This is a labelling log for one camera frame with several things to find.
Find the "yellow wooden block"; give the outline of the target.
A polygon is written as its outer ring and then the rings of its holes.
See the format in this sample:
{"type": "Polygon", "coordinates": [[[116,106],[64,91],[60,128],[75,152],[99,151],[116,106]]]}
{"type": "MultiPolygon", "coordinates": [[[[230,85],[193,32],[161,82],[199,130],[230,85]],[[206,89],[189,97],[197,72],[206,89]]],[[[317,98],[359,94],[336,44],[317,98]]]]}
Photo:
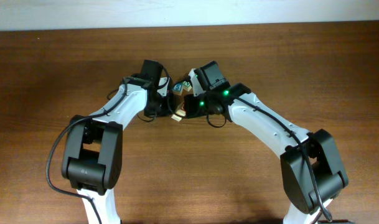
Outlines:
{"type": "Polygon", "coordinates": [[[173,115],[171,116],[171,118],[174,119],[174,120],[176,120],[176,121],[178,121],[178,122],[182,120],[182,118],[181,118],[180,116],[177,116],[177,115],[175,115],[175,114],[173,114],[173,115]]]}

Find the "red I wooden block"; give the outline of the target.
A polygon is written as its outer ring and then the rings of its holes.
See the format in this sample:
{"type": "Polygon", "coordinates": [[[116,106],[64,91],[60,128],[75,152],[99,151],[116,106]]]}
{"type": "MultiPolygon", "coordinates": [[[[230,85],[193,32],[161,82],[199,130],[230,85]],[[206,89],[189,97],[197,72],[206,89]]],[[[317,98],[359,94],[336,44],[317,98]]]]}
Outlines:
{"type": "Polygon", "coordinates": [[[186,111],[184,109],[184,102],[180,103],[177,106],[175,113],[178,114],[179,116],[183,116],[183,117],[186,116],[186,111]]]}

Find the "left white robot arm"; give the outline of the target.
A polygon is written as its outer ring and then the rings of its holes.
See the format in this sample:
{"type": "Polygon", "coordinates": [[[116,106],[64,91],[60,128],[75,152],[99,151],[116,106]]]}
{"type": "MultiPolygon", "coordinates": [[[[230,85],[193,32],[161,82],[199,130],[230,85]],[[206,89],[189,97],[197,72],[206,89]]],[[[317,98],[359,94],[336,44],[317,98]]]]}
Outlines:
{"type": "Polygon", "coordinates": [[[123,131],[141,111],[159,115],[170,86],[167,77],[125,78],[104,106],[74,116],[63,130],[62,176],[83,200],[89,223],[121,223],[114,188],[123,164],[123,131]]]}

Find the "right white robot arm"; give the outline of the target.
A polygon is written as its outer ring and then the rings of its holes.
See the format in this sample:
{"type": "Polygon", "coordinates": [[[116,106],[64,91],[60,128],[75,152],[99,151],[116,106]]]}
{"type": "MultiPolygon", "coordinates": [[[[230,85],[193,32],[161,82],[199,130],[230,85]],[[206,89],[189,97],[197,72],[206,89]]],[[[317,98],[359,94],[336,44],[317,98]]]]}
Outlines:
{"type": "Polygon", "coordinates": [[[231,86],[219,78],[212,85],[191,73],[193,93],[185,97],[186,116],[222,115],[263,142],[280,160],[283,188],[291,204],[283,223],[336,223],[327,206],[349,184],[333,136],[324,129],[314,133],[263,104],[241,83],[231,86]]]}

